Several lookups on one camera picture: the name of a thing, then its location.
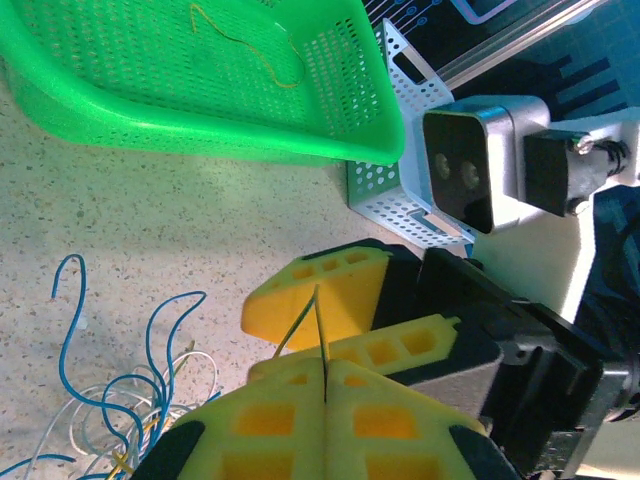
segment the camera lens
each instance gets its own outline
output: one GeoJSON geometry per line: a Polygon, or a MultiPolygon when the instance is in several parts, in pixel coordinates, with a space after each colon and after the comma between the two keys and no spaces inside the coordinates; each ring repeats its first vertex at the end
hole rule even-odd
{"type": "Polygon", "coordinates": [[[438,174],[443,180],[449,180],[451,176],[451,168],[449,167],[449,160],[442,153],[436,154],[436,169],[438,174]]]}
{"type": "Polygon", "coordinates": [[[478,169],[469,161],[462,163],[462,181],[464,182],[464,186],[469,190],[475,190],[478,188],[478,185],[480,185],[478,169]]]}

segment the yellow foam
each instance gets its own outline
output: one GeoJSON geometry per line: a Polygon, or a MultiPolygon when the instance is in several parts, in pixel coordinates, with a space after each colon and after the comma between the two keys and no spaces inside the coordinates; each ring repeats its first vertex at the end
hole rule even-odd
{"type": "Polygon", "coordinates": [[[343,360],[327,394],[327,480],[475,480],[449,427],[478,421],[343,360]]]}
{"type": "Polygon", "coordinates": [[[179,480],[320,480],[324,459],[322,362],[300,362],[182,417],[205,430],[179,480]]]}
{"type": "MultiPolygon", "coordinates": [[[[352,247],[310,260],[294,260],[247,297],[242,330],[280,343],[319,285],[327,341],[368,332],[390,256],[376,248],[352,247]]],[[[287,346],[302,350],[316,345],[318,327],[311,310],[287,346]]]]}
{"type": "MultiPolygon", "coordinates": [[[[459,322],[456,317],[431,315],[332,342],[329,350],[331,358],[350,360],[381,375],[390,375],[446,359],[458,334],[454,325],[459,322]]],[[[259,362],[249,370],[248,381],[282,371],[303,358],[319,356],[320,349],[315,347],[259,362]]]]}
{"type": "Polygon", "coordinates": [[[182,417],[179,480],[474,480],[449,434],[479,422],[346,360],[304,359],[182,417]]]}

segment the table surface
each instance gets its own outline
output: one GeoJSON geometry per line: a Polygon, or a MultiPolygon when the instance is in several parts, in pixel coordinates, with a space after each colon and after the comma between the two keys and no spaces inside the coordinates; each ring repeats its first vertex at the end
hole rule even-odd
{"type": "MultiPolygon", "coordinates": [[[[69,253],[84,256],[85,330],[67,373],[77,388],[105,382],[144,360],[144,328],[163,300],[202,289],[175,352],[191,340],[212,354],[220,386],[242,385],[274,346],[240,330],[244,298],[293,258],[376,237],[402,240],[349,210],[341,165],[324,169],[77,146],[32,124],[0,81],[0,471],[30,457],[70,398],[58,357],[79,291],[77,266],[51,285],[69,253]]],[[[162,358],[186,302],[164,312],[152,346],[162,358]]],[[[194,358],[178,399],[206,396],[211,371],[194,358]]],[[[43,452],[74,456],[65,418],[43,452]]],[[[80,465],[46,461],[33,479],[76,478],[80,465]]],[[[24,469],[16,472],[21,478],[24,469]]]]}

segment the white perforated metal bracket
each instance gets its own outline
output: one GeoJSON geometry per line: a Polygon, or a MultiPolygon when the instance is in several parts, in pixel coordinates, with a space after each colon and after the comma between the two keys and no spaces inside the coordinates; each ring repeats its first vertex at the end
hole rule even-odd
{"type": "Polygon", "coordinates": [[[422,248],[469,243],[471,234],[432,207],[421,126],[425,111],[451,103],[453,96],[391,22],[385,19],[375,35],[405,123],[405,151],[392,167],[348,164],[349,206],[422,248]],[[396,65],[400,53],[421,80],[412,80],[396,65]]]}

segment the green plastic basket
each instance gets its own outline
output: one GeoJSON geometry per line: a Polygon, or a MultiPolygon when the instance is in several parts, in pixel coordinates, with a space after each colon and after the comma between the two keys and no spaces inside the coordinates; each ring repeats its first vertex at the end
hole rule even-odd
{"type": "Polygon", "coordinates": [[[24,112],[83,144],[388,165],[402,119],[360,0],[0,0],[24,112]]]}

